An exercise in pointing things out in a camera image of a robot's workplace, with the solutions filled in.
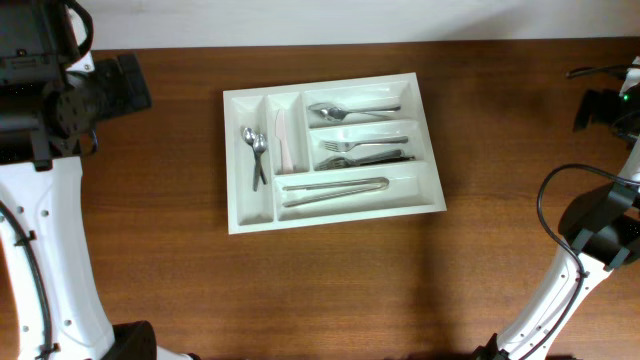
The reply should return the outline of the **small steel teaspoon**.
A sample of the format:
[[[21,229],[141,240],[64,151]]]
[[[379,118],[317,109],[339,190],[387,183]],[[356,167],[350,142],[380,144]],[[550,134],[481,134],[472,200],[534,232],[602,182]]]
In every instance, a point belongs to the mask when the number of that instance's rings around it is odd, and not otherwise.
[[[243,137],[244,142],[246,144],[248,144],[250,147],[253,147],[253,144],[254,144],[254,141],[255,141],[255,138],[256,138],[255,132],[251,128],[248,128],[248,127],[245,127],[245,126],[243,126],[241,128],[241,132],[242,132],[242,137]],[[267,184],[267,179],[266,179],[266,175],[265,175],[263,169],[260,169],[260,178],[261,178],[263,184],[266,185]]]
[[[266,141],[266,137],[263,134],[257,134],[254,137],[252,149],[255,160],[253,191],[257,192],[260,183],[262,183],[263,185],[267,184],[266,175],[262,167],[261,157],[268,149],[268,144]]]

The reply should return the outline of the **steel tablespoon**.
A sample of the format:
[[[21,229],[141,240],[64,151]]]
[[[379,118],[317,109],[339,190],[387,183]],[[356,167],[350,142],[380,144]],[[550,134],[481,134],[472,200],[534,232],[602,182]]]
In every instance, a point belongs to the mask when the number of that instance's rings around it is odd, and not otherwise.
[[[339,110],[339,111],[348,112],[348,113],[367,113],[367,112],[396,112],[396,111],[400,111],[402,109],[402,106],[400,104],[394,104],[394,105],[384,105],[384,106],[353,108],[353,107],[338,105],[336,103],[322,102],[322,103],[311,104],[308,106],[308,109],[311,111],[322,111],[322,110],[329,111],[331,109],[334,109],[334,110]]]
[[[365,108],[358,110],[346,110],[339,107],[322,108],[318,110],[319,115],[327,121],[342,122],[349,115],[352,114],[364,114],[372,116],[383,116],[393,112],[400,111],[401,107],[388,107],[388,108]]]

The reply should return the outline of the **steel fork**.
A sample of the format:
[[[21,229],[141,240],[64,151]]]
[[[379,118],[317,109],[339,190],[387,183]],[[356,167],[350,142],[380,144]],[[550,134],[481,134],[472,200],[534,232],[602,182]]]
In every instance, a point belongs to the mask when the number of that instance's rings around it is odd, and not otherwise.
[[[359,140],[359,141],[323,141],[321,146],[328,151],[336,153],[346,153],[358,146],[379,146],[379,145],[393,145],[393,144],[406,144],[409,142],[408,136],[387,137],[379,139]]]

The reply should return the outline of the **black handled fork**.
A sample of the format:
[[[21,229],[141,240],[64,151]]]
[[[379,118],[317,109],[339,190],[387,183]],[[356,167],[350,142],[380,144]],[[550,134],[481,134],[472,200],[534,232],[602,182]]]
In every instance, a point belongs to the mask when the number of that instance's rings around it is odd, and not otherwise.
[[[400,149],[380,152],[374,155],[369,155],[361,158],[333,156],[320,162],[317,165],[316,170],[317,171],[336,170],[336,169],[376,165],[376,164],[406,161],[406,160],[413,160],[413,159],[414,159],[414,156],[406,155]]]

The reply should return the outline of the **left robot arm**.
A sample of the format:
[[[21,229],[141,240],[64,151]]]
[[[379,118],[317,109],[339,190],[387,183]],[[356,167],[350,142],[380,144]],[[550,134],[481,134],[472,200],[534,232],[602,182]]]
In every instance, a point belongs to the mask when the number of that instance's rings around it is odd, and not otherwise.
[[[137,57],[94,61],[76,1],[1,5],[1,247],[22,359],[162,359],[146,321],[119,325],[96,289],[81,210],[99,122],[150,108]]]

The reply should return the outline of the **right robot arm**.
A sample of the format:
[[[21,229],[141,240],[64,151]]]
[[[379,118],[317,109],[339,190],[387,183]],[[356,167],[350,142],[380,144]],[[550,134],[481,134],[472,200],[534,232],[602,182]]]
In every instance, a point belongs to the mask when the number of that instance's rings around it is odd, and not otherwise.
[[[539,221],[559,245],[543,282],[517,319],[478,347],[473,359],[544,359],[561,330],[587,295],[611,273],[639,259],[639,86],[623,92],[585,93],[574,129],[603,124],[632,147],[618,175],[583,164],[554,169],[537,196]],[[608,183],[575,198],[556,231],[543,215],[543,196],[551,179],[564,170],[599,175]]]

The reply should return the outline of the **white plastic cutlery tray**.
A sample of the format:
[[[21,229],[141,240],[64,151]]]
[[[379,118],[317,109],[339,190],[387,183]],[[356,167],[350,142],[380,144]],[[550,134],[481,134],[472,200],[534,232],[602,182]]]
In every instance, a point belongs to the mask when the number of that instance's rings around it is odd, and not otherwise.
[[[342,122],[322,118],[308,106],[330,102],[346,107],[400,104],[383,116],[349,115]],[[227,172],[228,231],[231,234],[271,231],[329,223],[443,211],[445,198],[436,165],[418,79],[414,73],[287,86],[227,90],[223,94]],[[294,172],[283,174],[280,142],[275,134],[277,112],[285,111],[288,144]],[[267,184],[253,191],[253,149],[241,128],[266,137],[262,155]],[[408,136],[406,144],[358,146],[346,153],[325,150],[323,141],[359,141]],[[333,156],[361,158],[402,150],[413,160],[317,171]],[[288,185],[386,177],[384,191],[285,208],[286,202],[361,187],[284,191]]]

